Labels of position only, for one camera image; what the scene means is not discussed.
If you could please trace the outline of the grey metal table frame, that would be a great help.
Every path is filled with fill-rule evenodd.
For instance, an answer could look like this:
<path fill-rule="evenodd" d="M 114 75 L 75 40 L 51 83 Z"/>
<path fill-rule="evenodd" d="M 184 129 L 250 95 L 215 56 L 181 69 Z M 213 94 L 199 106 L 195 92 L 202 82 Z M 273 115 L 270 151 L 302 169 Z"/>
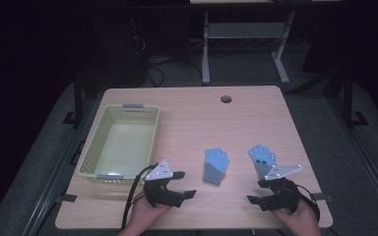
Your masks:
<path fill-rule="evenodd" d="M 278 39 L 279 47 L 271 53 L 272 60 L 283 84 L 289 83 L 282 56 L 295 16 L 294 11 L 287 14 L 284 22 L 274 23 L 211 23 L 209 13 L 205 14 L 203 26 L 202 84 L 211 82 L 209 62 L 210 39 Z"/>

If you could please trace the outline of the grey tape strip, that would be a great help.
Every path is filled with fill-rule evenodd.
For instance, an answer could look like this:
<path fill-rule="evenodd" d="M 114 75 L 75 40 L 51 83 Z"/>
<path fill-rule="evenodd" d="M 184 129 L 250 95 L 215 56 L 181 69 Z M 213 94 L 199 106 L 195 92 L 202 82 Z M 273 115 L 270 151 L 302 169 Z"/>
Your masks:
<path fill-rule="evenodd" d="M 326 202 L 332 202 L 333 198 L 332 196 L 325 195 L 323 193 L 317 193 L 317 194 L 311 194 L 310 195 L 315 201 L 326 201 Z"/>
<path fill-rule="evenodd" d="M 56 203 L 62 203 L 62 202 L 69 202 L 69 203 L 74 203 L 76 200 L 77 196 L 75 195 L 60 195 L 56 198 Z"/>

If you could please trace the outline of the black metal stand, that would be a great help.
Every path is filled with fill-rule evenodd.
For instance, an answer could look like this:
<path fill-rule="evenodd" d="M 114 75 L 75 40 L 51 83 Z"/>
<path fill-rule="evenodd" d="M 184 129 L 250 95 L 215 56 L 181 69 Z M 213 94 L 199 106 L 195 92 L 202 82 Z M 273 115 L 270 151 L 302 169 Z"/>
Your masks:
<path fill-rule="evenodd" d="M 355 126 L 367 126 L 368 122 L 360 111 L 352 110 L 353 77 L 350 71 L 345 74 L 343 96 L 343 119 L 346 125 L 353 129 Z"/>
<path fill-rule="evenodd" d="M 78 128 L 84 118 L 84 101 L 86 98 L 84 91 L 85 80 L 83 73 L 77 74 L 75 81 L 73 82 L 74 110 L 69 111 L 63 120 L 63 124 L 70 124 L 74 128 Z"/>

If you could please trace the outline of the person's left hand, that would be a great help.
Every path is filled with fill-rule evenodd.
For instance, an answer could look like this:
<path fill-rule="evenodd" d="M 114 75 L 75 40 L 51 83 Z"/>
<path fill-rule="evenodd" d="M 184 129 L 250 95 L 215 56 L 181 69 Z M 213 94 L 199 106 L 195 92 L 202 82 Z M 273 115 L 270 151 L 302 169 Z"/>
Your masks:
<path fill-rule="evenodd" d="M 152 206 L 142 194 L 134 202 L 129 222 L 117 236 L 140 236 L 169 210 L 170 206 Z"/>

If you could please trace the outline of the pale yellow plastic basket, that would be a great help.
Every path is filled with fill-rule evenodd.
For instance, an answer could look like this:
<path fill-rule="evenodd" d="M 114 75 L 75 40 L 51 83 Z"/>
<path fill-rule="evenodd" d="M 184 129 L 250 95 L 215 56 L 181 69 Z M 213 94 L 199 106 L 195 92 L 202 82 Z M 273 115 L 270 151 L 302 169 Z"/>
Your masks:
<path fill-rule="evenodd" d="M 159 107 L 106 105 L 84 146 L 78 175 L 93 182 L 131 182 L 152 163 Z"/>

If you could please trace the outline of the person's right hand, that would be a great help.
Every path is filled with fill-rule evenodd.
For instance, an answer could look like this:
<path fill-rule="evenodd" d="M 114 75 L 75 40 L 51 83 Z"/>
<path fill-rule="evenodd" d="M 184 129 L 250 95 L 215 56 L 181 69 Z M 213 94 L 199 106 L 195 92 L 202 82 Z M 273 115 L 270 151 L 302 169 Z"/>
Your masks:
<path fill-rule="evenodd" d="M 296 212 L 288 214 L 282 209 L 272 210 L 272 214 L 282 222 L 294 236 L 322 236 L 313 209 L 304 201 L 298 202 Z"/>

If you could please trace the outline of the blue and grey knit glove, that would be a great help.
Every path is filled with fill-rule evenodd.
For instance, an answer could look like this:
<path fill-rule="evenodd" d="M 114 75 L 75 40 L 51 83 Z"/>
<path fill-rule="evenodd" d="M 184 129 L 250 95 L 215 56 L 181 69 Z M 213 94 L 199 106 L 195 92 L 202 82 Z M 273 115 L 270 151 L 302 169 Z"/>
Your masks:
<path fill-rule="evenodd" d="M 220 147 L 205 150 L 203 181 L 219 186 L 229 166 L 227 153 Z"/>
<path fill-rule="evenodd" d="M 276 155 L 270 152 L 268 147 L 257 145 L 249 149 L 247 153 L 253 161 L 260 180 L 263 180 L 273 166 L 277 164 Z"/>

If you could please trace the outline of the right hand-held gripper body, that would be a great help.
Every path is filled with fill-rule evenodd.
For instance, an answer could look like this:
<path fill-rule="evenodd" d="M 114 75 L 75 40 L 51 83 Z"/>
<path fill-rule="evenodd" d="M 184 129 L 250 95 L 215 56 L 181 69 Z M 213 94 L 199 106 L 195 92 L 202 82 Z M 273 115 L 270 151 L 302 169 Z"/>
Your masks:
<path fill-rule="evenodd" d="M 286 179 L 286 176 L 298 172 L 301 169 L 302 166 L 300 164 L 291 166 L 273 166 L 263 179 L 271 181 L 270 188 L 266 189 L 270 189 L 273 194 L 259 199 L 259 206 L 262 211 L 282 208 L 286 208 L 290 213 L 296 211 L 299 192 L 294 183 Z"/>

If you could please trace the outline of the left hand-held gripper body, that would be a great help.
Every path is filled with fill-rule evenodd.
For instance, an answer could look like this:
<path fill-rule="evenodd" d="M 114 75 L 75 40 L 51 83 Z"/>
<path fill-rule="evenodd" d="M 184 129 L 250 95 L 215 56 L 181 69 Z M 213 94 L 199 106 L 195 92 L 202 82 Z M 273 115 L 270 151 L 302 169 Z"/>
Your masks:
<path fill-rule="evenodd" d="M 156 205 L 180 207 L 183 203 L 184 195 L 182 193 L 167 189 L 173 173 L 169 163 L 164 159 L 145 177 L 144 192 L 153 207 Z"/>

